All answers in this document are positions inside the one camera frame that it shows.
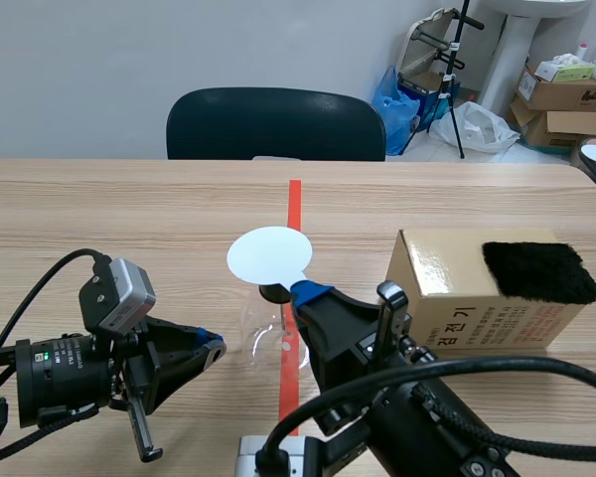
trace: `black cable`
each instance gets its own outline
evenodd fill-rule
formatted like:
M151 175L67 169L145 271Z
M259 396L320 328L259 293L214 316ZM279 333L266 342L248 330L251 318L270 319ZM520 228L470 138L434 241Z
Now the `black cable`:
M496 445L506 450L513 450L522 454L535 455L559 460L574 460L580 462L596 462L596 446L570 445L554 442L539 442L536 440L517 439L497 434L491 430L474 425L454 410L436 401L432 410L437 413L443 423L451 429L465 434L479 442Z
M26 449L30 445L35 444L40 439L46 437L49 434L64 429L65 427L76 422L80 422L81 420L90 419L91 417L96 416L98 413L99 408L96 405L93 405L91 408L83 412L78 412L70 417L66 417L64 419L46 425L41 429L38 429L35 432L32 432L31 434L23 437L22 439L16 440L15 442L0 449L0 461L6 459L7 457L11 457L13 454L18 453L21 450Z
M5 325L4 329L2 330L2 333L0 333L0 348L2 347L2 345L4 345L4 342L7 341L7 337L13 331L13 328L16 326L16 323L18 322L18 320L20 319L22 314L25 312L25 310L28 308L28 306L31 304L31 302L35 299L35 297L38 295L38 293L40 293L42 288L44 288L44 286L49 282L49 280L51 280L51 278L53 278L56 275L56 273L58 273L68 263L72 262L76 258L79 258L81 256L88 256L88 255L92 256L95 259L95 261L100 260L103 257L105 257L104 254L99 253L96 250L93 250L90 248L81 248L79 250L72 251L68 255L61 258L55 265L53 265L49 269L49 271L47 271L44 274L44 276L42 278L40 278L40 281L38 281L38 283L36 283L36 285L31 289L29 294L24 298L24 300L22 300L22 303L20 303L20 306L18 306L18 308L13 313L13 315L11 316L11 318Z
M271 431L263 452L275 454L280 442L296 427L322 412L358 396L374 393L389 386L402 385L444 376L522 371L553 373L567 376L596 389L596 373L580 366L551 358L540 357L482 357L438 361L423 365L380 371L340 385L315 397L282 419Z

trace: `metal bracket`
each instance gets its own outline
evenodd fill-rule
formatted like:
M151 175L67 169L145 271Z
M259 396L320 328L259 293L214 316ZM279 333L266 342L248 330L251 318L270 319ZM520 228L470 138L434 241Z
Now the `metal bracket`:
M399 341L408 333L410 316L406 313L408 298L394 281L385 281L377 287L377 295L383 300L377 319L377 334L373 347L372 362L382 363L399 350Z
M142 462L152 462L161 458L163 449L154 448L150 429L148 428L148 421L146 419L146 412L143 408L141 399L135 395L132 390L132 378L126 372L127 366L124 366L123 380L126 383L126 411L130 417L130 424L132 425L132 432L135 435L135 443L139 451L139 457Z

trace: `white label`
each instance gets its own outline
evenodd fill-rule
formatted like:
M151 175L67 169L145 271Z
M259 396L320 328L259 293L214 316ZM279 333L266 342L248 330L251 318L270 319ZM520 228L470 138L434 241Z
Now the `white label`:
M532 77L532 75L528 72L523 73L523 78L521 79L521 85L519 86L519 93L523 96L523 99L529 101L532 97L532 93L534 92L534 88L536 87L536 79Z

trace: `wooden table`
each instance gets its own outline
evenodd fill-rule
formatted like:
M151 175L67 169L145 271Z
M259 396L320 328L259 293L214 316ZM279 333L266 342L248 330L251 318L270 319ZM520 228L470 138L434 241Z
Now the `wooden table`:
M308 276L362 300L375 301L396 231L406 227L550 227L596 279L596 186L571 167L1 159L0 330L58 258L92 246L148 270L155 316L221 333L229 352L149 418L165 448L160 461L140 463L127 416L104 409L0 463L0 475L232 475L238 439L275 423L278 388L241 364L239 313L251 288L230 275L225 254L242 233L286 223L290 179L302 180L303 231L315 252ZM88 259L63 271L10 342L80 331L77 292L89 276ZM596 304L548 355L596 371ZM448 381L498 432L596 444L596 392L587 387L547 375ZM15 380L5 395L11 414L0 446L32 430L17 429ZM596 477L596 464L518 454L511 462L523 476ZM340 475L385 474L367 453Z

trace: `cardboard boxes stack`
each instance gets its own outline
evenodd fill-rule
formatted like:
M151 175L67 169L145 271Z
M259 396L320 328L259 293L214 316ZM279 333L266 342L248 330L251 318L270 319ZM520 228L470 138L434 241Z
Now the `cardboard boxes stack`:
M596 136L596 80L550 82L525 68L509 120L528 147L570 155L586 136Z

